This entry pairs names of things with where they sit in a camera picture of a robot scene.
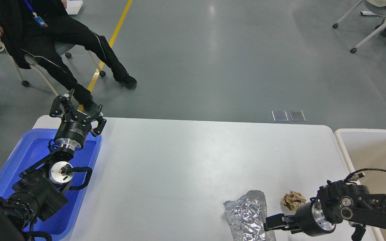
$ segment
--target yellow floor line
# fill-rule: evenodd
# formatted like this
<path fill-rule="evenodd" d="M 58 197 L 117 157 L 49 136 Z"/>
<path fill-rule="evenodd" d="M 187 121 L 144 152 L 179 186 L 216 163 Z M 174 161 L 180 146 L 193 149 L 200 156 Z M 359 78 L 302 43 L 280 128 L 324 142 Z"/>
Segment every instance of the yellow floor line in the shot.
<path fill-rule="evenodd" d="M 118 32 L 120 31 L 120 28 L 121 28 L 121 26 L 122 26 L 122 24 L 123 24 L 124 18 L 126 18 L 127 11 L 129 11 L 129 8 L 130 8 L 130 5 L 132 4 L 132 1 L 133 1 L 133 0 L 129 0 L 129 1 L 127 2 L 126 7 L 124 8 L 124 11 L 123 11 L 123 13 L 121 14 L 121 17 L 120 17 L 120 19 L 119 19 L 119 21 L 118 21 L 118 23 L 117 23 L 117 26 L 116 26 L 115 29 L 114 29 L 113 35 L 111 36 L 111 39 L 110 39 L 110 42 L 109 42 L 110 47 L 113 46 L 113 44 L 114 44 L 114 42 L 115 42 L 115 39 L 117 38 Z M 102 69 L 103 66 L 104 66 L 104 62 L 101 61 L 101 62 L 99 63 L 99 67 L 101 67 L 101 69 Z M 98 78 L 99 78 L 99 70 L 96 69 L 95 73 L 93 74 L 92 80 L 90 81 L 90 84 L 89 84 L 89 86 L 87 87 L 87 89 L 88 89 L 90 92 L 92 92 L 93 88 L 95 87 L 95 84 L 96 84 L 96 81 L 98 80 Z M 79 110 L 79 111 L 83 111 L 83 106 L 80 105 L 80 106 L 78 107 L 78 110 Z"/>

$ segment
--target id badge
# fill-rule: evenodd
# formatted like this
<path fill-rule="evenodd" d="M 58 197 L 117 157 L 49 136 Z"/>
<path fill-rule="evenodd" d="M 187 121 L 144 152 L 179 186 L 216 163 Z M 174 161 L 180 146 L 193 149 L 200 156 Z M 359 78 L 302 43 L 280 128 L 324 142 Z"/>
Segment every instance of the id badge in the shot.
<path fill-rule="evenodd" d="M 47 23 L 41 17 L 34 17 L 34 20 L 40 27 L 48 27 Z"/>

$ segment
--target black pants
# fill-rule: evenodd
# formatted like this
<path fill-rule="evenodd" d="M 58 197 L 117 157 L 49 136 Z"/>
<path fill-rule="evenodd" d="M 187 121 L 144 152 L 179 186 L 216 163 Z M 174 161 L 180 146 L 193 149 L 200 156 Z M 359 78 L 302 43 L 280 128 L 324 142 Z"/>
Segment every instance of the black pants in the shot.
<path fill-rule="evenodd" d="M 90 91 L 78 84 L 63 63 L 55 50 L 55 41 L 84 46 L 112 69 L 117 80 L 123 80 L 127 76 L 126 69 L 118 61 L 105 37 L 95 34 L 84 24 L 66 15 L 43 19 L 48 25 L 46 28 L 41 28 L 35 21 L 24 23 L 22 50 L 34 56 L 38 64 L 66 89 L 75 89 L 74 98 L 79 104 L 91 102 Z"/>

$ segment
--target black jacket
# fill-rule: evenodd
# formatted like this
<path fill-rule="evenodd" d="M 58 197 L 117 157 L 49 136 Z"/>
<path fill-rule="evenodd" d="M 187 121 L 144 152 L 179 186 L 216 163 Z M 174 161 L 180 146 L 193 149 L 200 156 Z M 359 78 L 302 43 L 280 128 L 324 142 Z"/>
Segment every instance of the black jacket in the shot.
<path fill-rule="evenodd" d="M 60 10 L 60 15 L 68 15 L 62 1 L 52 0 Z M 13 57 L 16 64 L 22 69 L 30 69 L 23 52 L 20 49 L 22 40 L 22 17 L 20 15 L 19 3 L 17 0 L 0 0 L 0 25 L 4 29 L 1 38 L 8 53 Z"/>

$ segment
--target blue lanyard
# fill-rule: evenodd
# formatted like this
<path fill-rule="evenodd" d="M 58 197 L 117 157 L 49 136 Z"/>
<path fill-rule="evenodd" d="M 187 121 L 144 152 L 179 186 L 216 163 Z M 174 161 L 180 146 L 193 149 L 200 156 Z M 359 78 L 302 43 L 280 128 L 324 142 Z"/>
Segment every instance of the blue lanyard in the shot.
<path fill-rule="evenodd" d="M 31 4 L 29 3 L 28 0 L 23 0 L 25 3 L 26 3 L 26 6 L 28 6 L 29 10 L 31 10 L 32 14 L 35 16 L 35 17 L 38 17 L 37 14 L 35 13 L 34 9 L 32 8 Z"/>

